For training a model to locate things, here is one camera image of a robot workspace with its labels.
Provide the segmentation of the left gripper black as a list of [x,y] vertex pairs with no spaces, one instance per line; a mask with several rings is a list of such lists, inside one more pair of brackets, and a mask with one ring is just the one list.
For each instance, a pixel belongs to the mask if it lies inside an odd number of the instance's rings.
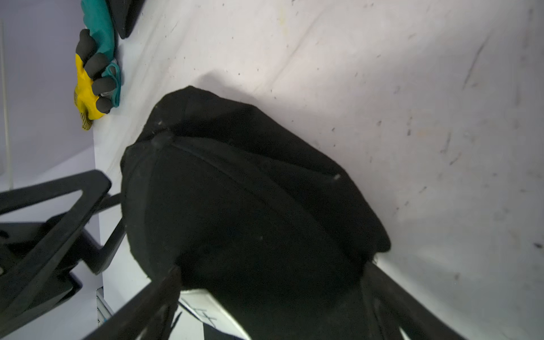
[[91,170],[1,193],[1,214],[81,191],[66,213],[46,222],[1,224],[1,335],[7,336],[71,299],[82,288],[72,271],[85,263],[97,276],[113,261],[126,236],[123,219],[103,239],[86,230],[90,218],[120,206],[106,195],[108,177]]

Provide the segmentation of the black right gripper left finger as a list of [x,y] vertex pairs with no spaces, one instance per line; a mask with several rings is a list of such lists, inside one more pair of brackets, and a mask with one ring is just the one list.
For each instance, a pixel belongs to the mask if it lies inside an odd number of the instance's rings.
[[168,339],[181,292],[181,270],[174,266],[153,281],[85,340]]

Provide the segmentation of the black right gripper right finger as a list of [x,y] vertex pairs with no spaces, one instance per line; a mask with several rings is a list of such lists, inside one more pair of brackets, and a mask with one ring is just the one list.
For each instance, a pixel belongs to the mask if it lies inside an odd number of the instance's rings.
[[374,263],[364,269],[364,283],[372,297],[380,339],[462,339]]

